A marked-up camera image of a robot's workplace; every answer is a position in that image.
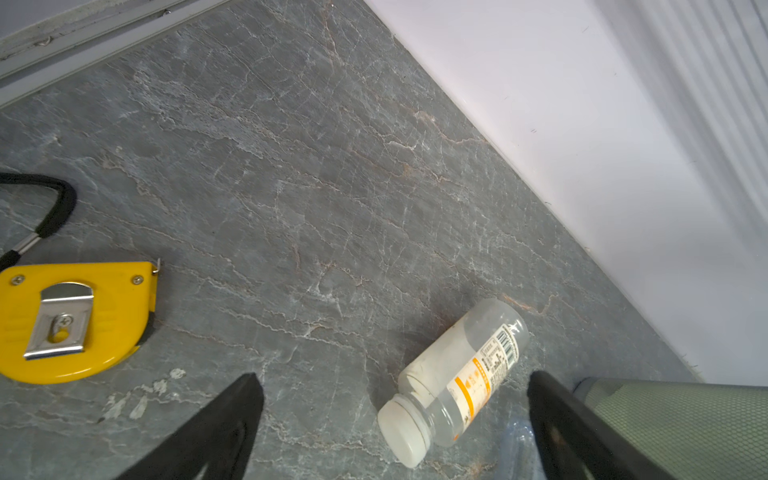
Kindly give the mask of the bin with green bag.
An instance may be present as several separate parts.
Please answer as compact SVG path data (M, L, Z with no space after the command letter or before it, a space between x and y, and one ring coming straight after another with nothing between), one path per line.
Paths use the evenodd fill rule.
M574 395L677 479L767 477L767 389L587 378Z

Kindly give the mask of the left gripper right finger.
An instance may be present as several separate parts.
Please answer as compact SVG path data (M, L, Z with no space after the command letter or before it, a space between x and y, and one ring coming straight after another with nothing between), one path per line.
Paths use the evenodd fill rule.
M584 403L599 383L658 385L658 380L587 377L573 389L552 374L530 375L529 417L548 479L670 479L672 475L633 446Z

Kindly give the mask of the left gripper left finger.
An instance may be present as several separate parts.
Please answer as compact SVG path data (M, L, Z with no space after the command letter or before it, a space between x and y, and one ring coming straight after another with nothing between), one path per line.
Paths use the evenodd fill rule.
M265 403L254 373L237 378L121 479L242 479Z

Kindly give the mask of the white cap orange label bottle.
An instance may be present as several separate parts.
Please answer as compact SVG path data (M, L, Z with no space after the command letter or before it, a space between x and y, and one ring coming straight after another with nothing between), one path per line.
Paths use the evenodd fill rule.
M407 365L377 414L384 440L407 468L431 447L453 445L519 362L530 340L521 314L480 301Z

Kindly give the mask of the purple label clear bottle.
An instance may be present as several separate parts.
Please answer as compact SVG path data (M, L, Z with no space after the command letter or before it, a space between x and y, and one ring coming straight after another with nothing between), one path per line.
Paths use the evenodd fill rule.
M533 428L529 420L512 421L504 432L495 479L545 479Z

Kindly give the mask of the yellow tape measure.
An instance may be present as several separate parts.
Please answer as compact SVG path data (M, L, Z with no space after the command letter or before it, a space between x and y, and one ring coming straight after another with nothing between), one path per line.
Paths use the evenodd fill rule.
M1 373L49 385L136 353L153 331L159 262L14 266L1 274Z

